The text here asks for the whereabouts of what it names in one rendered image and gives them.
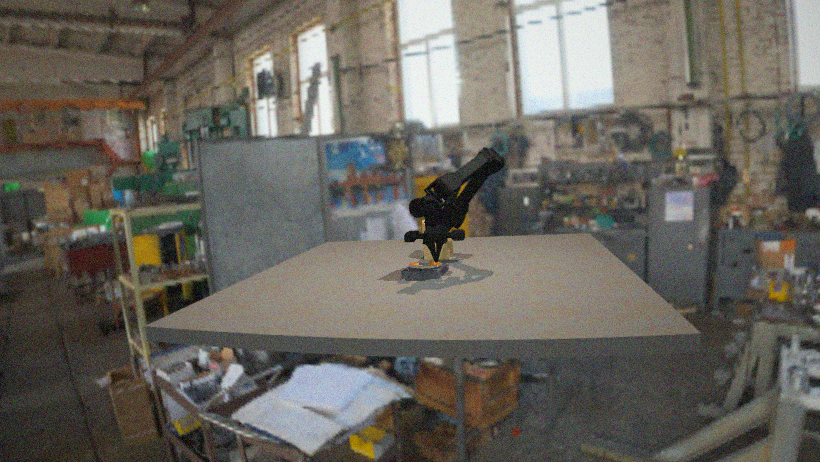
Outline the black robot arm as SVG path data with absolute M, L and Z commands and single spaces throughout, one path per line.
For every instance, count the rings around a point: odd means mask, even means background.
M 504 158 L 494 149 L 484 147 L 460 170 L 439 176 L 424 189 L 427 193 L 425 196 L 410 202 L 409 211 L 416 218 L 443 213 L 443 221 L 439 221 L 439 224 L 428 221 L 424 231 L 425 242 L 439 243 L 441 238 L 447 238 L 453 226 L 460 228 L 475 193 L 490 175 L 502 169 L 504 162 Z M 470 181 L 457 198 L 461 186 L 468 180 Z

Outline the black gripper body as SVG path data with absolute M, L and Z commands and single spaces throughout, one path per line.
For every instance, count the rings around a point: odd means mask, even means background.
M 433 224 L 439 224 L 439 221 L 443 221 L 443 213 L 425 216 L 425 229 L 428 225 L 428 221 L 433 221 Z M 462 241 L 465 239 L 465 231 L 463 229 L 454 229 L 451 232 L 448 232 L 447 238 L 451 238 L 453 241 Z M 440 242 L 446 241 L 447 238 L 441 238 Z M 408 231 L 404 235 L 404 242 L 414 242 L 416 239 L 423 239 L 423 242 L 425 242 L 424 233 L 419 233 L 419 231 Z

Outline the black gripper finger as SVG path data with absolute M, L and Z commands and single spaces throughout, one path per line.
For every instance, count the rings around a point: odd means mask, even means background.
M 448 241 L 448 240 L 446 240 L 446 241 L 444 241 L 444 242 L 439 242 L 439 243 L 436 243 L 436 263 L 438 262 L 438 259 L 439 259 L 439 256 L 440 256 L 440 252 L 441 252 L 442 246 L 443 246 L 443 244 L 445 244 L 447 241 Z
M 431 254 L 432 254 L 432 257 L 433 257 L 433 259 L 434 259 L 434 262 L 436 263 L 436 249 L 435 249 L 435 242 L 423 242 L 423 244 L 426 244 L 426 245 L 427 245 L 427 247 L 429 248 L 429 250 L 430 250 L 430 252 L 431 252 Z

